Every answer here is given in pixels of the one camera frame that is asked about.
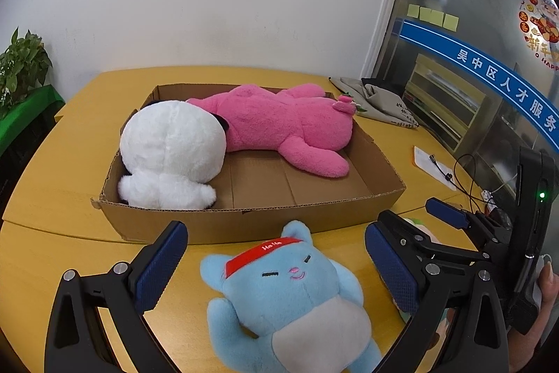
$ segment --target white plush head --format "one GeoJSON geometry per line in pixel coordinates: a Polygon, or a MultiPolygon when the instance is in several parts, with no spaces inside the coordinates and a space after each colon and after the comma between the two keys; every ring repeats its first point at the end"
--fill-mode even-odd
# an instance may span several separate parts
{"type": "Polygon", "coordinates": [[[195,183],[206,183],[219,174],[225,148],[219,121],[178,100],[139,110],[120,137],[122,161],[131,174],[179,175],[195,183]]]}

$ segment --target white plush toy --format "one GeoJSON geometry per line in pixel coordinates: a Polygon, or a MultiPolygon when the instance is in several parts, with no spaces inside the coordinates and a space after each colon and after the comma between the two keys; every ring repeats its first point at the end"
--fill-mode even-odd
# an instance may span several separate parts
{"type": "Polygon", "coordinates": [[[122,131],[120,153],[131,175],[118,193],[135,207],[202,210],[216,200],[206,185],[225,157],[226,122],[178,100],[156,102],[135,113],[122,131]]]}

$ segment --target green tablecloth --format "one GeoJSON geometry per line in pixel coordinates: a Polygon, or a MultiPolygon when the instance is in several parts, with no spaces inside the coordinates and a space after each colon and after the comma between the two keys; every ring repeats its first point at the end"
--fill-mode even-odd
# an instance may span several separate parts
{"type": "Polygon", "coordinates": [[[25,127],[54,102],[64,102],[64,100],[54,87],[47,85],[34,89],[24,102],[16,105],[0,121],[0,155],[25,127]]]}

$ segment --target pink plush toy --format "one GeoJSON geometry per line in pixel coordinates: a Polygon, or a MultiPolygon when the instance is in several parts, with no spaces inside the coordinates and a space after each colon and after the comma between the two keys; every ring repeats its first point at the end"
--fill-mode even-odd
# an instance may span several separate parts
{"type": "Polygon", "coordinates": [[[348,144],[356,106],[351,97],[325,97],[316,84],[277,94],[246,84],[192,103],[223,117],[229,125],[227,151],[277,150],[289,163],[309,173],[342,177],[346,160],[336,153],[348,144]]]}

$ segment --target cardboard box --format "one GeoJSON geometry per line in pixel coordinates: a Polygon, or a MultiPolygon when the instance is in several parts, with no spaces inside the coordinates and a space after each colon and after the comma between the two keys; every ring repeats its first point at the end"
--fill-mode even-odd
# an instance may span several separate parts
{"type": "MultiPolygon", "coordinates": [[[[144,105],[152,100],[204,98],[233,87],[157,86],[144,105]]],[[[163,211],[130,207],[119,199],[117,184],[128,172],[117,152],[99,200],[92,203],[103,211],[123,239],[145,243],[155,241],[171,220],[186,224],[189,244],[273,239],[291,220],[303,221],[312,232],[376,220],[381,211],[398,200],[405,190],[404,183],[373,139],[355,121],[351,141],[340,153],[348,160],[350,170],[339,179],[298,170],[275,151],[228,153],[221,173],[210,182],[217,192],[217,201],[210,209],[163,211]]]]}

